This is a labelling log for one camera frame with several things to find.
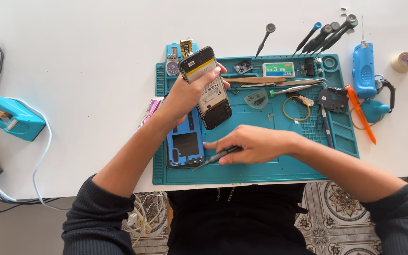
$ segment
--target blue tape dispenser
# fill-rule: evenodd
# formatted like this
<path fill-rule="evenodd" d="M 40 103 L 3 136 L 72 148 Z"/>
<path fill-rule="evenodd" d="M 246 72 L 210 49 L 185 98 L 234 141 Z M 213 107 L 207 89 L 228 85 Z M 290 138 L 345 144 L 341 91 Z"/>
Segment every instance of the blue tape dispenser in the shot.
<path fill-rule="evenodd" d="M 45 121 L 15 99 L 0 97 L 0 128 L 26 141 L 33 141 Z"/>

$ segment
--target teal repair mat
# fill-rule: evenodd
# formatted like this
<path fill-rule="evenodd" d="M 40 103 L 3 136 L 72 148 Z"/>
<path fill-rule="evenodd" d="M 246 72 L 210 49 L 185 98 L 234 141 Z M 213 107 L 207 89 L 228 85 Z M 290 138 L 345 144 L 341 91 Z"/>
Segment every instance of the teal repair mat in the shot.
<path fill-rule="evenodd" d="M 329 87 L 343 88 L 343 79 L 337 55 L 320 55 L 323 63 L 316 64 L 314 59 L 315 76 L 304 76 L 300 72 L 300 67 L 305 65 L 305 58 L 288 58 L 288 56 L 261 56 L 257 59 L 254 57 L 235 57 L 220 58 L 218 61 L 228 69 L 224 78 L 242 78 L 242 77 L 262 77 L 262 64 L 269 62 L 293 62 L 295 78 L 286 79 L 297 80 L 303 78 L 326 78 Z M 242 60 L 249 60 L 253 69 L 238 74 L 233 66 Z M 167 76 L 165 72 L 165 63 L 156 65 L 156 96 L 163 96 L 168 93 L 174 84 L 176 77 Z M 321 130 L 322 118 L 320 107 L 317 104 L 317 96 L 324 85 L 314 86 L 310 89 L 299 91 L 305 97 L 314 100 L 314 106 L 310 107 L 311 114 L 308 119 L 301 121 L 300 124 L 294 123 L 288 119 L 282 112 L 282 105 L 286 100 L 285 94 L 276 95 L 269 98 L 267 105 L 262 109 L 255 109 L 246 104 L 243 98 L 252 92 L 261 88 L 240 88 L 238 83 L 232 83 L 238 89 L 230 88 L 227 90 L 229 102 L 233 111 L 232 116 L 217 126 L 213 130 L 207 130 L 201 125 L 204 142 L 216 141 L 233 131 L 238 125 L 247 124 L 258 127 L 265 127 L 277 130 L 290 130 L 310 140 L 319 142 L 328 146 L 326 132 Z M 283 90 L 288 87 L 266 87 L 265 90 Z M 295 103 L 292 99 L 285 105 L 286 113 L 293 117 L 302 119 L 308 114 L 306 106 L 301 103 Z M 273 119 L 269 120 L 269 113 L 273 114 Z M 349 155 L 359 157 L 357 143 L 355 141 L 354 129 L 349 111 L 346 114 L 331 113 L 327 111 L 331 126 L 331 135 L 335 148 Z M 214 163 L 201 167 L 197 171 L 191 171 L 189 168 L 168 169 L 165 167 L 166 162 L 166 142 L 160 146 L 153 159 L 153 177 L 154 185 L 181 185 L 181 184 L 210 184 L 210 183 L 257 183 L 257 182 L 278 182 L 278 181 L 309 181 L 324 180 L 323 175 L 303 164 L 302 162 L 290 157 L 281 156 L 270 162 L 254 165 L 228 165 L 220 166 Z M 206 158 L 214 155 L 214 150 L 205 150 Z"/>

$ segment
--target person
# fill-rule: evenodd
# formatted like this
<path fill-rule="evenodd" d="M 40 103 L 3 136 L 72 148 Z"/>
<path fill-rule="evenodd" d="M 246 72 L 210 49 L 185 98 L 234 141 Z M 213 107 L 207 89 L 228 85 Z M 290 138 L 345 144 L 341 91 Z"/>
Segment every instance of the person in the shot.
<path fill-rule="evenodd" d="M 134 208 L 133 190 L 174 126 L 197 104 L 218 67 L 187 84 L 179 76 L 164 103 L 99 173 L 82 185 L 63 225 L 65 255 L 134 254 L 121 221 Z M 220 165 L 256 164 L 289 155 L 336 182 L 371 212 L 385 255 L 408 254 L 408 183 L 376 166 L 290 131 L 241 125 L 206 143 L 220 151 L 238 145 Z M 173 209 L 168 254 L 312 254 L 294 227 L 305 184 L 169 191 Z"/>

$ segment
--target sleeve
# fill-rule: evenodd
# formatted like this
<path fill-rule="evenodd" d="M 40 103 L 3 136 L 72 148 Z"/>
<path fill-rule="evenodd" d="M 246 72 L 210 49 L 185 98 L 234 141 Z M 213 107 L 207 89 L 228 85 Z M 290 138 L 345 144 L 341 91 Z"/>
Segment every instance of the sleeve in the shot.
<path fill-rule="evenodd" d="M 382 254 L 408 254 L 408 184 L 386 198 L 362 204 L 376 223 Z"/>
<path fill-rule="evenodd" d="M 63 224 L 64 255 L 131 255 L 130 234 L 121 221 L 133 211 L 130 198 L 111 194 L 97 186 L 92 177 L 82 185 Z"/>

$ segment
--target wristwatch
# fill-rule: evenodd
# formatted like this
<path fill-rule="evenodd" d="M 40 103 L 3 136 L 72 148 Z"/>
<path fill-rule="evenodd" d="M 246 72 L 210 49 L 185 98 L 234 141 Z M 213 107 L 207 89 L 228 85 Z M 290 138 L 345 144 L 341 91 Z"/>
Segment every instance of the wristwatch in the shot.
<path fill-rule="evenodd" d="M 166 73 L 168 76 L 176 76 L 179 72 L 179 61 L 177 59 L 177 47 L 171 47 L 172 54 L 168 54 L 166 62 Z"/>

